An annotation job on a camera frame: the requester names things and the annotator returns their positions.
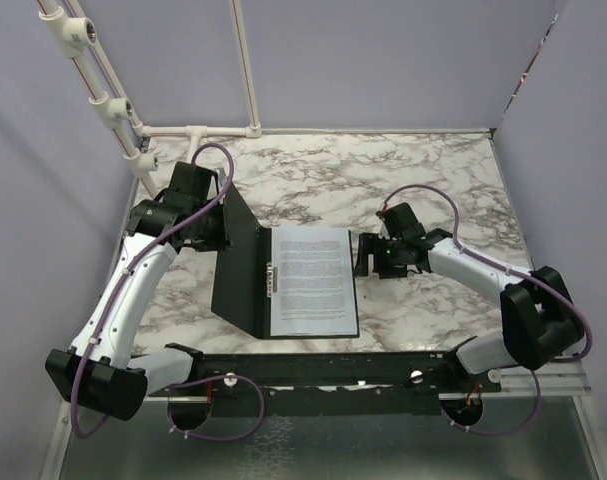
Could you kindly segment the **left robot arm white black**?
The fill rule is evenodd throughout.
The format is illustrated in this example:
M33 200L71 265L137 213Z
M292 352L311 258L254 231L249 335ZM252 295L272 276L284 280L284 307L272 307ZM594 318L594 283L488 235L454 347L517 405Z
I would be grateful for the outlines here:
M134 359L132 347L156 288L184 248L209 252L226 244L224 171L178 162L169 185L129 212L119 260L90 319L65 350L52 350L45 369L63 399L129 420L144 398L172 385L189 395L204 371L189 353L169 347Z

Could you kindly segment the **printed paper sheet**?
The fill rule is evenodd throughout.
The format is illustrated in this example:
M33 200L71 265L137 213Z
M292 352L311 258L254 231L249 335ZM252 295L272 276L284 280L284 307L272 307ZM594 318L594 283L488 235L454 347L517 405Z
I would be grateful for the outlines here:
M270 230L278 270L270 299L271 338L356 338L359 320L350 232L279 226Z

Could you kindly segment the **grey black file folder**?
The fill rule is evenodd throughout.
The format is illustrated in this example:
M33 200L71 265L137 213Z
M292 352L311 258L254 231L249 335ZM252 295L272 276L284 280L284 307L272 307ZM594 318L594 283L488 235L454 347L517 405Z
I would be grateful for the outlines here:
M283 339L269 336L266 263L274 227L259 224L236 187L229 188L223 205L229 244L217 254L211 310L255 338Z

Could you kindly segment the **metal folder clip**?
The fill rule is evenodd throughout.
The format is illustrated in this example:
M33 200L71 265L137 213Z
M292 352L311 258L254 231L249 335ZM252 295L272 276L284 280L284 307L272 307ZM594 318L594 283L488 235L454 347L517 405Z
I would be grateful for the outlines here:
M277 267L272 262L266 263L266 296L268 298L272 298L273 295L277 292L278 280L277 280L278 270Z

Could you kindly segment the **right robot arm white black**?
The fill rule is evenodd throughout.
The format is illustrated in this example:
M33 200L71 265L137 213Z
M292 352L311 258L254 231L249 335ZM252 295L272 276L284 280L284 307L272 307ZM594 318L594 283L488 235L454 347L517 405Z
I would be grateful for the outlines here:
M427 231L406 203L376 215L382 231L359 235L355 276L437 274L472 289L500 310L500 330L449 351L442 378L450 389L464 391L492 369L520 366L535 371L587 338L585 323L555 269L511 267L463 245L452 232Z

